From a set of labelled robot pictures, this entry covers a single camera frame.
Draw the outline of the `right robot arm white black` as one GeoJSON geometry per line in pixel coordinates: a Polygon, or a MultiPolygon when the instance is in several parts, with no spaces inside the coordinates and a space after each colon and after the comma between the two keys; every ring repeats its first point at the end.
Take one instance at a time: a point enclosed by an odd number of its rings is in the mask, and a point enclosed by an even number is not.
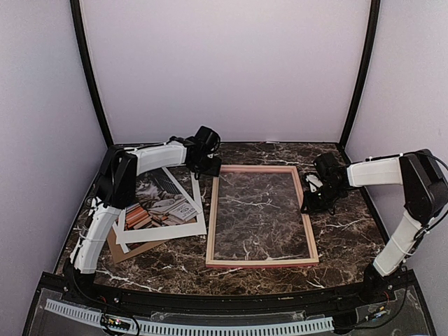
{"type": "Polygon", "coordinates": [[[352,190],[395,186],[402,190],[402,216],[385,247],[365,268],[357,297],[373,303],[386,282],[417,251],[424,238],[447,217],[447,163],[421,149],[341,165],[332,153],[319,155],[304,175],[304,214],[335,212],[352,190]]]}

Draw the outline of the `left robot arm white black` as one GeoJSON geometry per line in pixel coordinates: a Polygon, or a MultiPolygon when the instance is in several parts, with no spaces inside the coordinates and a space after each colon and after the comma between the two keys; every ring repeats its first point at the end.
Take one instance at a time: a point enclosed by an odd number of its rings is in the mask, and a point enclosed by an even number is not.
{"type": "Polygon", "coordinates": [[[89,213],[78,241],[66,259],[63,274],[69,291],[84,305],[99,299],[93,284],[99,254],[120,212],[135,199],[137,176],[163,167],[185,165],[199,178],[217,176],[221,159],[215,156],[220,136],[207,127],[184,139],[172,136],[168,141],[145,146],[108,148],[94,179],[89,213]]]}

